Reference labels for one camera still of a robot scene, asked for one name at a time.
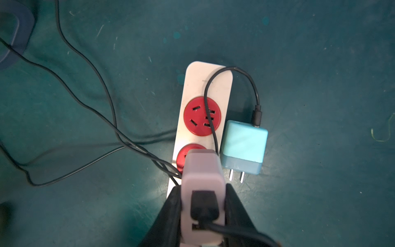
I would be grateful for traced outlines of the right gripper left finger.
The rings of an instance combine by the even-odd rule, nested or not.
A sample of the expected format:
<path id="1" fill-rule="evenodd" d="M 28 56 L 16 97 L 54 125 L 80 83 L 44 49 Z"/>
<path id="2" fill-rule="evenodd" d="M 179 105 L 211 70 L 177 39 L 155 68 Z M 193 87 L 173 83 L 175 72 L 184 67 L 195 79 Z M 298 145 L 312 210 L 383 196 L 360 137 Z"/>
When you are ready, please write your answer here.
<path id="1" fill-rule="evenodd" d="M 175 186 L 138 247 L 179 247 L 181 209 L 181 186 Z"/>

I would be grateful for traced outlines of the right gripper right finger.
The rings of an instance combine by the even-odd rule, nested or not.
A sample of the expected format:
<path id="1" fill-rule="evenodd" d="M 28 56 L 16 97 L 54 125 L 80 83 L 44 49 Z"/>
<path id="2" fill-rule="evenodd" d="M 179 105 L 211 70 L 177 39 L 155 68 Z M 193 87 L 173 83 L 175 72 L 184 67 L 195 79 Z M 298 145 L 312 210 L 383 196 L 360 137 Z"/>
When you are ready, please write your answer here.
<path id="1" fill-rule="evenodd" d="M 226 184 L 226 197 L 225 197 L 225 225 L 227 227 L 243 230 L 249 234 L 257 237 L 259 232 L 255 228 L 251 218 L 249 217 L 245 207 L 243 206 L 240 198 L 238 197 L 233 186 Z M 269 237 L 265 236 L 265 242 L 259 241 L 254 238 L 243 236 L 225 236 L 225 247 L 277 247 L 278 243 Z"/>

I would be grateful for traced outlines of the white red power strip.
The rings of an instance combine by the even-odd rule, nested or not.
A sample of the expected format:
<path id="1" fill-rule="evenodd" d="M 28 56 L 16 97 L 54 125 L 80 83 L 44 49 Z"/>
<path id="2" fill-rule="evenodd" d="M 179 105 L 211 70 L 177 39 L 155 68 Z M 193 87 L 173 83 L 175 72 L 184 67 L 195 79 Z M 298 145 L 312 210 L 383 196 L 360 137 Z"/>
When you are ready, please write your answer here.
<path id="1" fill-rule="evenodd" d="M 232 72 L 219 74 L 210 84 L 207 93 L 209 113 L 206 113 L 204 92 L 209 79 L 222 68 L 222 65 L 195 61 L 186 69 L 171 161 L 180 172 L 183 171 L 185 158 L 190 150 L 215 150 L 209 118 L 215 129 L 218 146 L 221 146 L 233 82 Z"/>

